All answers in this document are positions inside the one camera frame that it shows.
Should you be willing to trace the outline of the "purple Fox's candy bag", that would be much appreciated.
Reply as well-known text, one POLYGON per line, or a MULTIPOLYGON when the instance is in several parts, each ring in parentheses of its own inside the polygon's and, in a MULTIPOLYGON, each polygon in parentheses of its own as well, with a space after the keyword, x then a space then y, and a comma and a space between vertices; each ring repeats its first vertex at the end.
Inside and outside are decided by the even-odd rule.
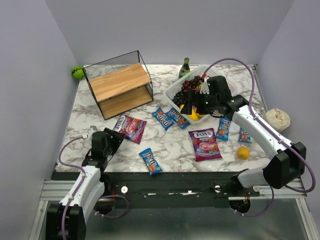
POLYGON ((213 128, 193 130, 188 133, 193 145, 196 162, 222 159, 213 128))
POLYGON ((140 144, 146 124, 145 120, 121 114, 113 131, 124 134, 126 140, 140 144))

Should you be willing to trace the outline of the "white plastic fruit basket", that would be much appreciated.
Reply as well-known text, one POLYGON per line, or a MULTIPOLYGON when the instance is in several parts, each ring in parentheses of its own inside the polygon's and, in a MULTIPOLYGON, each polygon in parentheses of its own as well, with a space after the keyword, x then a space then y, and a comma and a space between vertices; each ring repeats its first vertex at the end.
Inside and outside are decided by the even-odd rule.
MULTIPOLYGON (((163 97, 164 99, 179 113, 181 112, 181 108, 179 104, 176 104, 178 102, 178 100, 174 100, 174 98, 177 96, 180 96, 180 92, 183 92, 182 87, 183 87, 183 83, 185 81, 192 81, 194 79, 195 76, 200 76, 207 68, 207 65, 199 65, 196 68, 194 68, 193 70, 191 70, 189 73, 187 73, 185 76, 179 78, 178 80, 176 80, 174 83, 172 83, 171 85, 169 85, 164 91, 163 91, 163 97)), ((195 115, 196 117, 198 117, 198 119, 196 120, 194 117, 192 117, 193 115, 182 115, 191 125, 197 125, 202 123, 204 120, 206 120, 207 118, 210 118, 210 115, 203 115, 202 117, 199 117, 197 115, 195 115)))

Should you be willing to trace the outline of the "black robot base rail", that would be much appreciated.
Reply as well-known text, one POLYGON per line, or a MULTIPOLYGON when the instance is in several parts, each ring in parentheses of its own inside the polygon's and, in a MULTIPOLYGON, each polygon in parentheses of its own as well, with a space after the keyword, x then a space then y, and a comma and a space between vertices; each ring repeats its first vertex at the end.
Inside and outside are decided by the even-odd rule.
POLYGON ((234 172, 105 172, 99 183, 102 196, 124 196, 113 203, 118 208, 233 208, 241 213, 250 209, 248 197, 259 197, 258 186, 237 186, 234 172))

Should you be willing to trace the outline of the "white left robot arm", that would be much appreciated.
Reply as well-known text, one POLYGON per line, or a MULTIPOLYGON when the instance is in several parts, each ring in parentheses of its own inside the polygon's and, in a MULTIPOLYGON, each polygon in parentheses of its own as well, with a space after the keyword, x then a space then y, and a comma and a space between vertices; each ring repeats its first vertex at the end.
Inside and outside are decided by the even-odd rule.
POLYGON ((105 128, 91 135, 91 148, 86 154, 80 173, 66 196, 57 204, 51 204, 46 212, 45 239, 84 240, 87 220, 100 199, 122 199, 128 210, 129 201, 123 195, 103 195, 105 182, 103 174, 109 160, 117 152, 125 135, 105 128))

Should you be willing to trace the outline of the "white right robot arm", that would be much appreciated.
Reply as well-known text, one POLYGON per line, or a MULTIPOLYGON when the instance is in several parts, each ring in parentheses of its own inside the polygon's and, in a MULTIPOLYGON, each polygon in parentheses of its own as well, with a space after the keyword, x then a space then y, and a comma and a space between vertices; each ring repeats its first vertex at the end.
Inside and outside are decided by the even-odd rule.
POLYGON ((186 101, 181 113, 189 115, 193 107, 201 115, 218 111, 244 128, 270 159, 264 167, 245 169, 233 176, 233 187, 246 189, 271 186, 280 189, 305 172, 303 161, 306 158, 306 147, 301 142, 292 143, 275 131, 250 108, 249 102, 242 95, 233 96, 225 77, 210 77, 204 86, 208 87, 208 92, 203 93, 191 87, 186 89, 186 101))

